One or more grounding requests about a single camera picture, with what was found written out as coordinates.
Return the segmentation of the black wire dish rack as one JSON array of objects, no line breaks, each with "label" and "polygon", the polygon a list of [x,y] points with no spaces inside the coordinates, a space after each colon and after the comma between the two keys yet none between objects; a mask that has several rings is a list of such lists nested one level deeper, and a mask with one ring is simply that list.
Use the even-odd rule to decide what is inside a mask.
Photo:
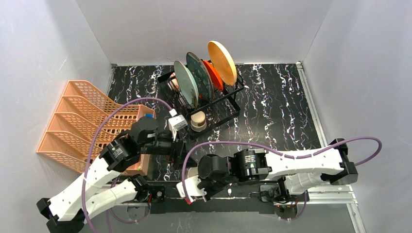
[{"label": "black wire dish rack", "polygon": [[[244,83],[243,77],[239,73],[237,73],[234,86],[224,84],[221,91],[216,87],[212,87],[213,97],[208,100],[199,96],[197,107],[189,105],[182,92],[177,92],[175,87],[172,86],[173,73],[174,68],[171,68],[170,72],[157,77],[157,85],[165,101],[186,118],[188,126],[184,128],[184,132],[189,139],[194,140],[217,127],[229,123],[240,115],[241,108],[236,101],[236,95],[244,89]],[[192,129],[190,118],[199,111],[204,112],[206,115],[206,128],[197,132]]]}]

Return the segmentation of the stainless steel cup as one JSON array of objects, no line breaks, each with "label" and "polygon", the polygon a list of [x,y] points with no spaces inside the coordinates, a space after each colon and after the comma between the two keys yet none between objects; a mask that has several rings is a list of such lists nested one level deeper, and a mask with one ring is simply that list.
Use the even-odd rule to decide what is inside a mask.
[{"label": "stainless steel cup", "polygon": [[206,129],[206,115],[203,111],[199,111],[190,116],[191,128],[195,132],[201,132]]}]

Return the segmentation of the dark teal plate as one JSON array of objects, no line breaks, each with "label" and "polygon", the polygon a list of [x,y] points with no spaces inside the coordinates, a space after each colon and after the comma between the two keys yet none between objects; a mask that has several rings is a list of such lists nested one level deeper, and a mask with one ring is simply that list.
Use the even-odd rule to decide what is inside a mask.
[{"label": "dark teal plate", "polygon": [[202,99],[211,101],[214,97],[211,77],[203,61],[193,52],[188,52],[186,62],[187,68],[196,82],[199,95]]}]

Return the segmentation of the pink mug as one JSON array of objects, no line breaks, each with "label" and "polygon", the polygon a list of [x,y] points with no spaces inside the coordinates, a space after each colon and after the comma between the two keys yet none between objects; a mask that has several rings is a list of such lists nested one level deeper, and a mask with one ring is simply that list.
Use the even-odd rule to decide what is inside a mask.
[{"label": "pink mug", "polygon": [[198,167],[191,167],[187,170],[187,178],[198,175]]}]

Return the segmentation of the yellow plate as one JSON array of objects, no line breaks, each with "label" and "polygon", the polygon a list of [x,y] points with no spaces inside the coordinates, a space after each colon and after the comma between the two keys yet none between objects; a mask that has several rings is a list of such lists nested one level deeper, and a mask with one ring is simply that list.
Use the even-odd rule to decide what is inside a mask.
[{"label": "yellow plate", "polygon": [[223,82],[229,86],[234,86],[238,76],[237,70],[226,47],[218,41],[209,41],[207,49],[210,59]]}]

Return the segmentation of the orange patterned bowl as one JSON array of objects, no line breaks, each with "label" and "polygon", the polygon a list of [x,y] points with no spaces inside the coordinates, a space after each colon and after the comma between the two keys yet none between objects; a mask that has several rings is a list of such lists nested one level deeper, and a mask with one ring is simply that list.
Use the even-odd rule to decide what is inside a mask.
[{"label": "orange patterned bowl", "polygon": [[170,90],[174,91],[175,93],[180,92],[180,86],[178,84],[178,80],[176,79],[175,72],[173,72],[169,77],[168,87]]}]

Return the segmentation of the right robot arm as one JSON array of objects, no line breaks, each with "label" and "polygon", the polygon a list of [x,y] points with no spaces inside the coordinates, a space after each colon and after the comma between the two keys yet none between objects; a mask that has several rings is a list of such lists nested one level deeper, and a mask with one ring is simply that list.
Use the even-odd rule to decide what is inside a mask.
[{"label": "right robot arm", "polygon": [[233,156],[208,154],[198,164],[198,174],[188,178],[190,196],[209,200],[229,184],[252,185],[261,180],[277,180],[280,201],[301,195],[320,184],[346,185],[357,182],[358,171],[347,157],[347,146],[318,150],[273,153],[265,149],[245,149]]}]

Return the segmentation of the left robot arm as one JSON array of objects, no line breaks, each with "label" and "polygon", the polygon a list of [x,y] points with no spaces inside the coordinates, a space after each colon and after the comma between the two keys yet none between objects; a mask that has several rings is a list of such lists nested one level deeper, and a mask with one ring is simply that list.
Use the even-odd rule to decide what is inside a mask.
[{"label": "left robot arm", "polygon": [[186,149],[177,132],[187,126],[182,115],[168,119],[168,130],[160,132],[157,120],[142,117],[129,130],[119,133],[72,184],[58,195],[37,202],[39,212],[48,219],[51,233],[78,233],[87,220],[131,200],[149,202],[160,186],[151,186],[142,175],[136,174],[101,193],[109,181],[136,164],[141,155],[168,156],[171,162]]}]

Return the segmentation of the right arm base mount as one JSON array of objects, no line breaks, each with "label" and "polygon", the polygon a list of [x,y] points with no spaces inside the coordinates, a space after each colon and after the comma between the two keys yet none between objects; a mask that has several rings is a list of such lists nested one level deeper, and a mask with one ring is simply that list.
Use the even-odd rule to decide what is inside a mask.
[{"label": "right arm base mount", "polygon": [[277,218],[292,221],[299,218],[309,201],[308,191],[303,194],[292,195],[284,183],[265,183],[259,186],[258,191],[249,193],[249,197],[257,198],[263,203],[275,207]]}]

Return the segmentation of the mint green flower plate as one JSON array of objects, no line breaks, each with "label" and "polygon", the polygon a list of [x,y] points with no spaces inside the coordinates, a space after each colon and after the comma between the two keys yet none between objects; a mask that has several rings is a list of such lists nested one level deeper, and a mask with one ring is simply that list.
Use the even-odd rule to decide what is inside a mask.
[{"label": "mint green flower plate", "polygon": [[176,60],[173,67],[183,97],[190,108],[196,108],[198,106],[199,91],[192,73],[181,61]]}]

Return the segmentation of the orange red plate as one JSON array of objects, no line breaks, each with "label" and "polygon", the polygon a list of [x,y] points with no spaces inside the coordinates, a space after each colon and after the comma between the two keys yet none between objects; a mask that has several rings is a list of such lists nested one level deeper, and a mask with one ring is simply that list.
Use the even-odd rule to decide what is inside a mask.
[{"label": "orange red plate", "polygon": [[216,68],[209,61],[203,60],[203,63],[205,65],[207,71],[209,72],[209,75],[210,75],[210,78],[211,78],[211,81],[212,81],[213,85],[217,88],[217,90],[223,91],[223,81],[222,81],[219,73],[217,72]]}]

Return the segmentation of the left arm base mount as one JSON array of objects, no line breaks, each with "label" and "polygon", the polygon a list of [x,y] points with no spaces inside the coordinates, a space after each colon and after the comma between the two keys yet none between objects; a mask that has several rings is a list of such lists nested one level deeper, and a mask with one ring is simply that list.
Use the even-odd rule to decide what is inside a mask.
[{"label": "left arm base mount", "polygon": [[165,200],[166,187],[150,183],[141,175],[130,176],[120,184],[122,202],[161,203]]}]

